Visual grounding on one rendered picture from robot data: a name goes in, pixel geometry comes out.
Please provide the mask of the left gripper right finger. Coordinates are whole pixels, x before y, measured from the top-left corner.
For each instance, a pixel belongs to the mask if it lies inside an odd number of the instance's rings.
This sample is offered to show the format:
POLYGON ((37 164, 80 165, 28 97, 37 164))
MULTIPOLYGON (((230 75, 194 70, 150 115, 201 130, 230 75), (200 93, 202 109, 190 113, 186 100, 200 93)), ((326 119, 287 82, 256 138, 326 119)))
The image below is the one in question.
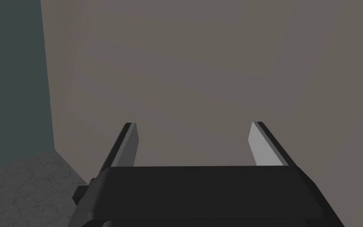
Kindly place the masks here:
POLYGON ((248 143, 257 166, 296 166, 262 121, 253 121, 248 143))

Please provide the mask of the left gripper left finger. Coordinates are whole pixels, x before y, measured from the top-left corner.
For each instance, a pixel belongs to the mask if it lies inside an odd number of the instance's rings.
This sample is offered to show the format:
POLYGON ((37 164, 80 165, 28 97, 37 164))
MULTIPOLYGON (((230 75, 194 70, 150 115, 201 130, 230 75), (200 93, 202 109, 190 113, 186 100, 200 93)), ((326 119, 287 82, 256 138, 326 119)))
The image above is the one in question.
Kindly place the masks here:
POLYGON ((117 136, 100 173, 109 167, 133 167, 139 144, 136 123, 126 123, 117 136))

